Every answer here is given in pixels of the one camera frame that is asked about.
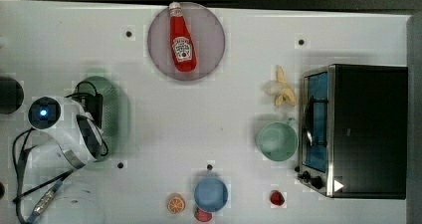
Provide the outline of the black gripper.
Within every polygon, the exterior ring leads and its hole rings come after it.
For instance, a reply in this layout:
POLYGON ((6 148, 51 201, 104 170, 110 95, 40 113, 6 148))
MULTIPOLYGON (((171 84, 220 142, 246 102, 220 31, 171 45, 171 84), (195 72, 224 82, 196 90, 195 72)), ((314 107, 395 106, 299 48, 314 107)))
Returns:
POLYGON ((89 112, 98 127, 103 124, 103 101, 102 95, 87 95, 81 97, 81 103, 85 112, 89 112))

